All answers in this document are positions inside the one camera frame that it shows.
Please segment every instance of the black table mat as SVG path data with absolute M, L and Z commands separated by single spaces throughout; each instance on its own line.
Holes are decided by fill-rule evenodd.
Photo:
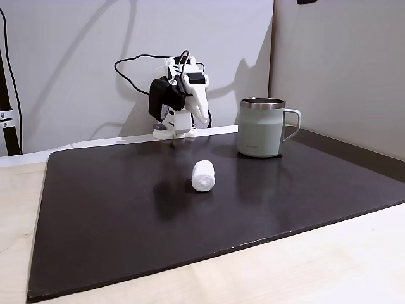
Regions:
M 285 143 L 283 157 L 249 158 L 238 154 L 236 136 L 51 154 L 27 301 L 146 276 L 405 200 L 402 161 L 305 130 Z M 216 184 L 197 193 L 190 177 L 203 159 L 213 163 Z

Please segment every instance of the white cylinder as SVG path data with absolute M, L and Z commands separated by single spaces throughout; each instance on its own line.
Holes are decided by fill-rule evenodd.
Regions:
M 200 160 L 192 169 L 192 187 L 200 192 L 211 190 L 215 185 L 214 166 L 209 160 Z

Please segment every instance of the sage green mug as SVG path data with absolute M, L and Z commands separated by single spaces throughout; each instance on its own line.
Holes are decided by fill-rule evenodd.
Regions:
M 298 116 L 297 130 L 284 139 L 285 112 Z M 240 102 L 238 150 L 253 157 L 273 157 L 282 153 L 283 143 L 296 135 L 301 113 L 286 109 L 285 101 L 275 98 L 246 98 Z

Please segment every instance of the wooden table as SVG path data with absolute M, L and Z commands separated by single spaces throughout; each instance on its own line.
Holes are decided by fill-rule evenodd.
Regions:
M 25 303 L 45 169 L 0 168 L 0 303 Z M 46 303 L 405 303 L 404 218 L 399 205 Z

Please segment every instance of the wire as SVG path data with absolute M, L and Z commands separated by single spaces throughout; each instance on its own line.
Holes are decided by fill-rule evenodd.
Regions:
M 23 118 L 21 114 L 21 104 L 20 104 L 20 97 L 18 96 L 17 92 L 17 85 L 15 84 L 13 70 L 11 69 L 10 58 L 8 56 L 8 43 L 7 43 L 7 23 L 6 23 L 6 16 L 3 13 L 3 10 L 0 8 L 0 13 L 3 16 L 3 25 L 4 25 L 4 48 L 6 50 L 6 58 L 7 58 L 7 65 L 8 70 L 10 71 L 10 76 L 13 81 L 13 87 L 15 92 L 15 97 L 17 99 L 18 105 L 18 118 L 20 119 L 20 153 L 23 154 Z
M 135 56 L 135 57 L 125 58 L 125 59 L 118 60 L 118 61 L 114 64 L 114 69 L 116 70 L 116 72 L 117 72 L 121 77 L 127 79 L 128 82 L 134 87 L 135 90 L 137 90 L 138 92 L 141 92 L 141 93 L 143 93 L 143 94 L 145 94 L 145 95 L 149 95 L 148 92 L 145 92 L 145 91 L 143 91 L 143 90 L 141 90 L 141 89 L 138 89 L 138 87 L 137 87 L 127 76 L 125 76 L 124 74 L 122 74 L 122 73 L 117 69 L 117 67 L 116 67 L 116 66 L 117 66 L 119 63 L 121 63 L 121 62 L 135 60 L 135 59 L 138 59 L 138 58 L 140 58 L 140 57 L 169 58 L 170 56 L 156 56 L 156 55 L 142 54 L 142 55 L 138 55 L 138 56 Z
M 197 65 L 202 65 L 202 71 L 205 72 L 205 65 L 202 62 L 197 62 Z
M 213 118 L 212 118 L 211 112 L 209 110 L 208 110 L 208 117 L 209 117 L 209 123 L 208 123 L 207 129 L 211 128 L 211 126 L 213 125 Z
M 184 67 L 185 67 L 185 65 L 187 64 L 187 62 L 188 62 L 188 60 L 189 60 L 189 58 L 190 58 L 190 52 L 189 52 L 188 49 L 186 49 L 185 51 L 183 51 L 182 55 L 180 56 L 180 61 L 178 62 L 178 64 L 181 64 L 181 63 L 182 63 L 182 58 L 183 58 L 185 52 L 187 52 L 187 57 L 186 57 L 186 59 L 185 59 L 185 61 L 184 61 L 184 63 L 183 63 L 182 73 L 180 74 L 180 79 L 181 79 L 181 81 L 183 81 Z

